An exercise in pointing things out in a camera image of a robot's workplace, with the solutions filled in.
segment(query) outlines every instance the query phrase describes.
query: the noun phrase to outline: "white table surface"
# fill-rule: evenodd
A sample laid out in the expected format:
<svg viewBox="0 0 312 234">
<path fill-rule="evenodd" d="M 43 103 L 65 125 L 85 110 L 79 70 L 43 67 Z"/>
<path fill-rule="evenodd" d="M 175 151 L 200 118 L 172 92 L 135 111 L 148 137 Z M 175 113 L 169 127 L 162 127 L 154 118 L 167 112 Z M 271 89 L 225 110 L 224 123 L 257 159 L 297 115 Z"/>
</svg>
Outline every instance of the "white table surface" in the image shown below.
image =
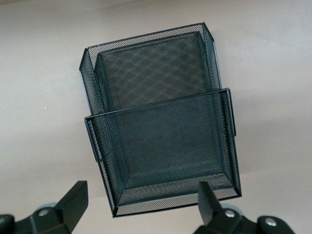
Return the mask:
<svg viewBox="0 0 312 234">
<path fill-rule="evenodd" d="M 85 47 L 203 21 L 234 103 L 243 197 L 226 202 L 310 233 L 310 0 L 0 0 L 0 213 L 22 219 L 87 180 L 73 233 L 193 233 L 197 207 L 111 218 L 78 67 Z"/>
</svg>

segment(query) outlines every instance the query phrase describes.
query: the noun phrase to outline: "black mesh basket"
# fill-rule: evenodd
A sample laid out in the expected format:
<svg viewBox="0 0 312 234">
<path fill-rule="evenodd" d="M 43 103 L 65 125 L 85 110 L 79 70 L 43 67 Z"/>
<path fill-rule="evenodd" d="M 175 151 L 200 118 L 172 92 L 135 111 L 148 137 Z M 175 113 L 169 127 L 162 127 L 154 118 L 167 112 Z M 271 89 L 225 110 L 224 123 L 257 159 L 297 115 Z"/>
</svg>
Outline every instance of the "black mesh basket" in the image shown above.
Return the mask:
<svg viewBox="0 0 312 234">
<path fill-rule="evenodd" d="M 205 23 L 88 47 L 79 70 L 92 115 L 221 89 Z"/>
<path fill-rule="evenodd" d="M 86 118 L 113 216 L 197 204 L 199 181 L 241 196 L 230 90 Z"/>
</svg>

